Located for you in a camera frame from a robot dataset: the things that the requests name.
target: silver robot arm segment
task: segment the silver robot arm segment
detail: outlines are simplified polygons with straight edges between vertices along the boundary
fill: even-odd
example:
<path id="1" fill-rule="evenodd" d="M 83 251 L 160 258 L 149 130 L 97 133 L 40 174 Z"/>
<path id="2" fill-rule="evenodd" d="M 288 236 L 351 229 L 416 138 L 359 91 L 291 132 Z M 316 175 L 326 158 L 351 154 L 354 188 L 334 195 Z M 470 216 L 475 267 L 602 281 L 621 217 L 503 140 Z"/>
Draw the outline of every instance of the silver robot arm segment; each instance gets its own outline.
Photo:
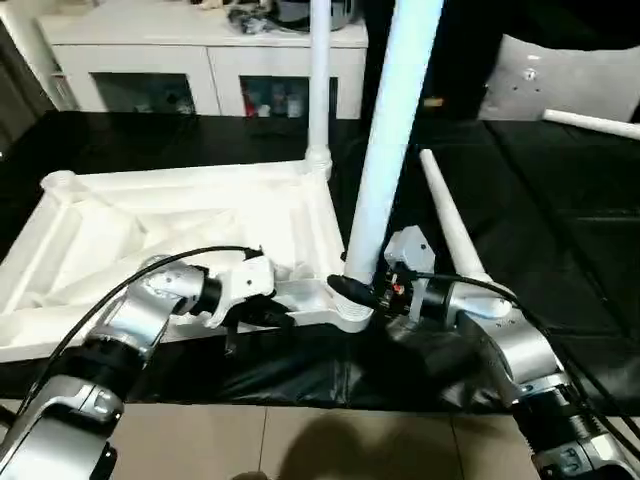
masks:
<path id="1" fill-rule="evenodd" d="M 144 268 L 164 257 L 147 260 Z M 0 445 L 0 480 L 108 479 L 117 453 L 108 442 L 124 400 L 148 364 L 171 315 L 212 314 L 274 291 L 268 258 L 257 256 L 208 278 L 176 261 L 133 282 L 108 305 L 81 347 L 52 375 Z"/>
<path id="2" fill-rule="evenodd" d="M 418 259 L 431 249 L 424 236 L 416 232 L 418 227 L 405 231 L 410 229 L 411 235 L 398 238 L 413 245 L 393 245 L 394 251 L 413 252 L 401 265 L 432 272 L 433 263 L 428 270 L 416 268 L 427 266 Z M 427 248 L 419 250 L 418 245 Z M 389 260 L 397 255 L 394 257 L 388 249 L 385 257 L 392 268 L 396 266 Z M 519 308 L 481 286 L 455 282 L 446 295 L 439 296 L 429 294 L 430 288 L 428 282 L 417 284 L 414 280 L 412 294 L 419 295 L 421 307 L 433 307 L 428 304 L 437 299 L 444 312 L 443 327 L 455 329 L 476 346 L 496 392 L 533 451 L 532 461 L 540 478 L 640 480 L 614 437 L 581 408 L 582 400 L 548 339 Z M 422 309 L 414 304 L 412 298 L 408 313 L 419 319 Z"/>

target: white rod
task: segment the white rod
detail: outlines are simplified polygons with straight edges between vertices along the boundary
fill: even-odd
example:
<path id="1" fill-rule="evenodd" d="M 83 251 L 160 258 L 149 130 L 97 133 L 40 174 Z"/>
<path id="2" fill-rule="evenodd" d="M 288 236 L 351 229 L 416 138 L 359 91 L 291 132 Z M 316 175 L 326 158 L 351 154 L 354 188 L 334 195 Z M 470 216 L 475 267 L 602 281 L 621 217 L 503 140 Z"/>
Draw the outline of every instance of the white rod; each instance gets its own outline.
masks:
<path id="1" fill-rule="evenodd" d="M 617 122 L 559 110 L 545 110 L 542 118 L 551 122 L 564 123 L 565 125 L 573 125 L 574 127 L 595 130 L 596 132 L 640 140 L 640 126 L 632 123 Z"/>
<path id="2" fill-rule="evenodd" d="M 440 226 L 456 272 L 465 277 L 491 281 L 491 278 L 484 271 L 478 252 L 473 246 L 469 232 L 464 226 L 460 212 L 451 197 L 447 183 L 442 178 L 442 173 L 431 150 L 422 150 L 420 161 L 427 177 L 429 190 L 431 190 Z"/>
<path id="3" fill-rule="evenodd" d="M 309 80 L 309 145 L 305 155 L 312 170 L 331 172 L 329 151 L 329 52 L 331 0 L 311 1 L 311 78 Z"/>
<path id="4" fill-rule="evenodd" d="M 440 20 L 442 0 L 397 0 L 369 134 L 345 275 L 369 284 Z"/>

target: black cloth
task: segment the black cloth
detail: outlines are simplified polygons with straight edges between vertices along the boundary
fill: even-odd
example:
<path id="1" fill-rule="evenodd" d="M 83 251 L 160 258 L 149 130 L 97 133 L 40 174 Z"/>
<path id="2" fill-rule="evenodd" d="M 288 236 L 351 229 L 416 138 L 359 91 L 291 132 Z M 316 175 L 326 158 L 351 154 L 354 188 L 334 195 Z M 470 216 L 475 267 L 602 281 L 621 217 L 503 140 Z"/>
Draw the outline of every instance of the black cloth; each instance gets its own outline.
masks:
<path id="1" fill-rule="evenodd" d="M 345 244 L 366 140 L 358 122 L 332 125 L 329 186 Z M 432 148 L 487 271 L 542 316 L 553 341 L 626 413 L 639 415 L 640 145 L 546 123 L 444 121 L 417 122 L 411 143 L 389 232 L 420 225 L 437 269 L 452 271 L 416 155 Z M 296 120 L 48 115 L 0 165 L 0 249 L 19 233 L 51 171 L 296 160 L 305 146 L 306 126 Z M 0 365 L 0 395 L 23 395 L 39 364 Z M 425 331 L 400 344 L 377 321 L 356 335 L 327 325 L 243 335 L 232 358 L 222 337 L 164 344 L 131 401 L 501 410 L 473 348 L 455 333 Z"/>

